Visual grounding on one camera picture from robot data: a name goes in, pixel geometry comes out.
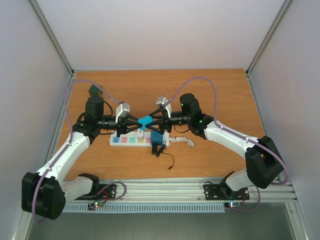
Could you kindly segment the white power strip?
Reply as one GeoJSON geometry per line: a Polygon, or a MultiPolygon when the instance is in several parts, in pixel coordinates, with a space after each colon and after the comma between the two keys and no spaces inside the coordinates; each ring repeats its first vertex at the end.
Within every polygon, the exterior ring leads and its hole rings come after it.
{"type": "Polygon", "coordinates": [[[137,132],[121,134],[120,137],[113,133],[109,137],[109,145],[112,147],[150,148],[152,146],[151,133],[144,132],[143,138],[137,137],[137,132]]]}

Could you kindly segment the light blue adapter plug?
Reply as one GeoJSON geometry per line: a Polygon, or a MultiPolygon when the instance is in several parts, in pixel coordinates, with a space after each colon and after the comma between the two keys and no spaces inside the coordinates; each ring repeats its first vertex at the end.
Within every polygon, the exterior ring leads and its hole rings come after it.
{"type": "Polygon", "coordinates": [[[139,129],[144,131],[146,129],[146,125],[153,122],[153,118],[150,115],[147,115],[139,118],[137,122],[142,125],[139,129]]]}

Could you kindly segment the black adapter with thin cable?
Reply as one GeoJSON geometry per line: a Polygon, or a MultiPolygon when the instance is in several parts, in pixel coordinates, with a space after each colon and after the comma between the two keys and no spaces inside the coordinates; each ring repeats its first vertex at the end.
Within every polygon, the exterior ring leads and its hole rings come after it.
{"type": "Polygon", "coordinates": [[[153,142],[151,144],[151,154],[155,155],[157,158],[160,157],[160,155],[168,155],[172,158],[172,164],[168,167],[168,171],[170,171],[174,165],[175,165],[175,158],[172,154],[165,152],[165,149],[167,148],[167,142],[164,141],[163,144],[158,144],[156,142],[153,142]]]}

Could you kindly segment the dark green cube plug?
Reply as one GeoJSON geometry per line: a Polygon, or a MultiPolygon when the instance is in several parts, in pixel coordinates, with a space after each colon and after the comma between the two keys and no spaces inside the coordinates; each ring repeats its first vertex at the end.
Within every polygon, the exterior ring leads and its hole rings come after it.
{"type": "Polygon", "coordinates": [[[90,97],[101,97],[103,94],[102,90],[93,84],[90,86],[88,93],[90,97]]]}

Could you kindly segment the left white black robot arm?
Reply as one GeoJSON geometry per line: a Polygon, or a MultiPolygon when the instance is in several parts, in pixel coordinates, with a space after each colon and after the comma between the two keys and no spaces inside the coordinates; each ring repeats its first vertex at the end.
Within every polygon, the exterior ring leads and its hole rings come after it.
{"type": "Polygon", "coordinates": [[[115,131],[117,136],[127,134],[142,126],[130,116],[130,106],[120,102],[115,115],[104,114],[105,100],[89,97],[85,111],[71,127],[71,132],[61,148],[37,172],[27,172],[21,182],[21,208],[32,216],[57,219],[65,205],[78,198],[96,199],[101,188],[99,177],[82,173],[65,182],[65,177],[81,154],[87,150],[102,130],[115,131]]]}

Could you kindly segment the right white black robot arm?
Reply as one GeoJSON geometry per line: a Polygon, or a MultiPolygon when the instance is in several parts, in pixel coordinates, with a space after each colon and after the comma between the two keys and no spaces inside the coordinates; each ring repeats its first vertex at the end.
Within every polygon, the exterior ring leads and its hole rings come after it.
{"type": "Polygon", "coordinates": [[[245,160],[245,169],[233,171],[219,183],[224,199],[234,197],[238,191],[256,186],[266,189],[285,170],[285,165],[275,143],[270,137],[256,138],[225,126],[214,117],[202,112],[199,101],[192,93],[179,98],[181,110],[173,112],[168,99],[156,100],[158,109],[150,114],[153,122],[147,129],[160,134],[171,132],[174,126],[186,125],[198,137],[218,143],[245,160]]]}

